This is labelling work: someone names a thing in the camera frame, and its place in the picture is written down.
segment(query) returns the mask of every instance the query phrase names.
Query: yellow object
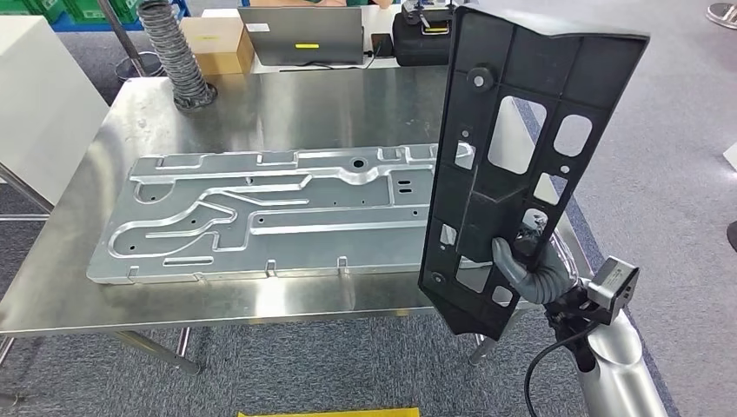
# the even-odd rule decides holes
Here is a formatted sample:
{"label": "yellow object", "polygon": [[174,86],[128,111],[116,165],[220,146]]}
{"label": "yellow object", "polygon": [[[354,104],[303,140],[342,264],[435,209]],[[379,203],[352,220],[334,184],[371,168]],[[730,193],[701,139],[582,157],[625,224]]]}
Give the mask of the yellow object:
{"label": "yellow object", "polygon": [[[237,417],[249,417],[238,412]],[[250,417],[420,417],[419,408],[389,408],[386,410],[332,411],[310,414],[252,415]]]}
{"label": "yellow object", "polygon": [[251,71],[253,45],[240,17],[185,17],[179,28],[205,76]]}

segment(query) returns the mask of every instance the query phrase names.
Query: green crate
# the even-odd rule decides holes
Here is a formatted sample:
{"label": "green crate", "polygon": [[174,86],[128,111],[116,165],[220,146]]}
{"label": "green crate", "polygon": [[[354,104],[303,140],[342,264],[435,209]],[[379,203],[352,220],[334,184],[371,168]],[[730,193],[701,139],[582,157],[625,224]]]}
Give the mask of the green crate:
{"label": "green crate", "polygon": [[[112,0],[118,20],[133,23],[137,20],[136,7],[141,0]],[[63,0],[74,23],[106,23],[105,15],[97,5],[97,0]]]}
{"label": "green crate", "polygon": [[54,23],[63,11],[62,0],[0,0],[0,15],[39,15]]}
{"label": "green crate", "polygon": [[24,0],[0,0],[0,15],[30,15]]}

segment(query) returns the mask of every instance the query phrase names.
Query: robotic arm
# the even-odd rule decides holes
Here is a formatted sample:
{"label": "robotic arm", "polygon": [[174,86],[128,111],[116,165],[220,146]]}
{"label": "robotic arm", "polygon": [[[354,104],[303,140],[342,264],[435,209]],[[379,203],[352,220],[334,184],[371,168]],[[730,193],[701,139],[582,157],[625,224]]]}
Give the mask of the robotic arm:
{"label": "robotic arm", "polygon": [[642,359],[640,336],[621,310],[632,300],[639,270],[610,257],[593,280],[573,280],[553,246],[534,272],[517,262],[502,238],[492,241],[494,262],[530,302],[542,304],[557,342],[538,354],[525,375],[525,402],[536,416],[529,386],[534,367],[565,347],[576,365],[592,417],[667,416]]}

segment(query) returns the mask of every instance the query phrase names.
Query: black plastic panel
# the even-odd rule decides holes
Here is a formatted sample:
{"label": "black plastic panel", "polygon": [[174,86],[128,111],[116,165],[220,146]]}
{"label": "black plastic panel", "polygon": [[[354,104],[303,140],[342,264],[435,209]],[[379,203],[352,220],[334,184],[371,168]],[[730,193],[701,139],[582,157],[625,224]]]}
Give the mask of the black plastic panel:
{"label": "black plastic panel", "polygon": [[[495,268],[480,293],[459,283],[455,276],[461,257],[492,261],[491,241],[501,236],[512,244],[515,258],[535,268],[649,36],[518,12],[494,16],[477,6],[456,9],[453,28],[419,285],[454,333],[499,340],[520,297]],[[506,96],[539,103],[547,111],[529,166],[521,174],[488,159]],[[591,123],[588,139],[574,156],[554,149],[558,129],[569,115]],[[471,169],[455,165],[458,141],[475,147]],[[543,174],[567,180],[557,204],[534,196]],[[522,253],[514,243],[528,209],[540,210],[548,223],[534,250]],[[457,231],[452,245],[441,243],[443,224]],[[512,293],[507,305],[492,301],[498,286]]]}

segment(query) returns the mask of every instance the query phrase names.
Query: laptop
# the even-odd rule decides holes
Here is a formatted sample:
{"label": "laptop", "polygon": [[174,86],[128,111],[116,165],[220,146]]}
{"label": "laptop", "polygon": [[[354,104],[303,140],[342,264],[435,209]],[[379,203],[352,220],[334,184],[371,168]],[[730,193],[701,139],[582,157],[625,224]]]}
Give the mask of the laptop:
{"label": "laptop", "polygon": [[359,7],[242,7],[263,65],[363,63]]}

